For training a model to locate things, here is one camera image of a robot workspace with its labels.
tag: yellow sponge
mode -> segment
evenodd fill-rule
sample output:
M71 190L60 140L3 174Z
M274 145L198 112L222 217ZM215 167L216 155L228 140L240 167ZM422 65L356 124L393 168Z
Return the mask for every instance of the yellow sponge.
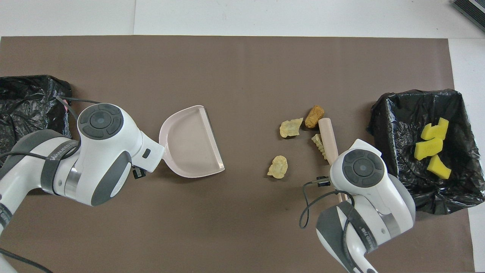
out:
M445 164L441 162L437 154L431 157L428 168L426 169L436 174L441 179L448 179L450 177L450 174L452 173L452 170L447 168Z
M414 150L414 158L421 160L427 156L432 156L439 153L442 149L443 140L439 138L418 142L416 143L416 149Z
M430 140L433 138L439 138L444 140L446 137L446 131L448 130L449 121L444 118L439 118L438 125L431 126L431 123L427 124L421 132L421 138L424 140Z

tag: dustpan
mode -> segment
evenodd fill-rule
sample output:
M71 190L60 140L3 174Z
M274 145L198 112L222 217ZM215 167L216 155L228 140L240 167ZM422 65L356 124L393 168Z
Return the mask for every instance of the dustpan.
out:
M162 159L176 174L197 178L222 172L222 162L205 108L195 105L171 115L160 129Z

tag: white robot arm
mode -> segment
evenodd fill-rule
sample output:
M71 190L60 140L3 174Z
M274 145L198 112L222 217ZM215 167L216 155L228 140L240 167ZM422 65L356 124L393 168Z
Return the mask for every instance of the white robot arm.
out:
M330 169L332 185L352 194L355 205L348 200L324 210L317 220L317 235L348 272L376 273L364 254L414 224L414 201L401 182L387 173L380 155L358 139Z
M77 151L77 141L48 129L24 136L13 147L17 154L10 155L0 169L0 235L30 190L42 188L99 205L119 192L132 166L153 172L165 151L112 104L87 107L77 127L81 137ZM1 272L7 268L11 267L0 256Z

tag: white surface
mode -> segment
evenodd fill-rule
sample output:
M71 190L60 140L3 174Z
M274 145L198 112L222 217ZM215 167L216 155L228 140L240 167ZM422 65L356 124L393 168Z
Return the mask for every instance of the white surface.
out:
M485 154L485 39L450 39L455 90L463 95L475 141ZM468 209L475 271L485 272L485 204Z
M135 0L0 0L0 36L133 34Z
M481 38L449 0L137 0L134 34Z

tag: circular button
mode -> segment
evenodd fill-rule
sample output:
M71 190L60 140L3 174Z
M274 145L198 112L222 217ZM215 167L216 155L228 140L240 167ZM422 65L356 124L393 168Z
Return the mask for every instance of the circular button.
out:
M103 111L95 112L89 119L91 126L97 129L103 129L110 125L111 117L108 113Z
M374 166L370 160L361 158L354 163L354 171L359 176L369 176L374 171Z

